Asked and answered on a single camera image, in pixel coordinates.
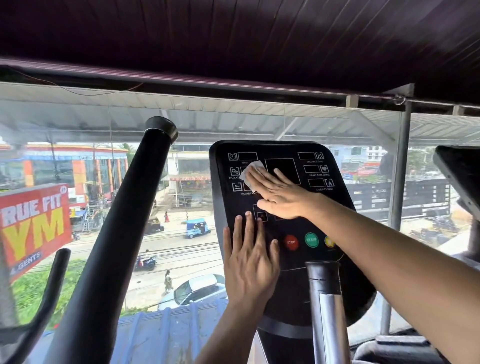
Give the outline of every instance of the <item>red stop button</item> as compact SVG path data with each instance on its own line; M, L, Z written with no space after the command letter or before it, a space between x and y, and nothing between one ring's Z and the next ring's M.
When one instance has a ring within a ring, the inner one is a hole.
M296 236L293 235L287 235L283 239L283 243L285 244L285 247L289 250L297 250L299 247L299 240Z

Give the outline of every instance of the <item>white cloth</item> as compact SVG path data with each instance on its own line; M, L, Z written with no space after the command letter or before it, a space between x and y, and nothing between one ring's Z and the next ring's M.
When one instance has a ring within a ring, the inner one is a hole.
M259 161L259 160L256 160L255 162L250 163L250 164L248 165L248 167L249 167L249 166L252 166L252 167L255 168L256 170L258 170L258 167L263 167L263 168L265 168L264 164L263 164L261 161ZM246 184L253 192L255 192L255 190L252 188L252 186L250 186L250 183L247 181L247 178L245 177L245 171L246 171L246 170L247 170L247 169L245 168L245 169L243 170L243 172L240 174L240 179L241 179L242 181L244 181L245 184Z

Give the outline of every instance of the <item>white car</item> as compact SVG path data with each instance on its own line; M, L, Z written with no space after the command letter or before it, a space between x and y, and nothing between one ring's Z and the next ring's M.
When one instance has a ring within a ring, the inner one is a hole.
M205 274L189 279L176 290L166 294L158 304L158 311L167 307L175 308L186 306L192 302L214 301L217 298L226 298L225 277L219 274Z

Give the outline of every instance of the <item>yellow button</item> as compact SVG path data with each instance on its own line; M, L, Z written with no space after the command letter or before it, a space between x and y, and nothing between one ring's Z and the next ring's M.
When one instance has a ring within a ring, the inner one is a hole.
M330 239L328 236L325 236L325 245L329 248L333 248L335 246L335 242Z

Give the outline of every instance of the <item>true fit gym sign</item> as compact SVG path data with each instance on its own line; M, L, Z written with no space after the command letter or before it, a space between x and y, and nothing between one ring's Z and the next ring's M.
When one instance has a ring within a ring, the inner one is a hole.
M0 214L10 281L72 241L67 185L51 183L1 193Z

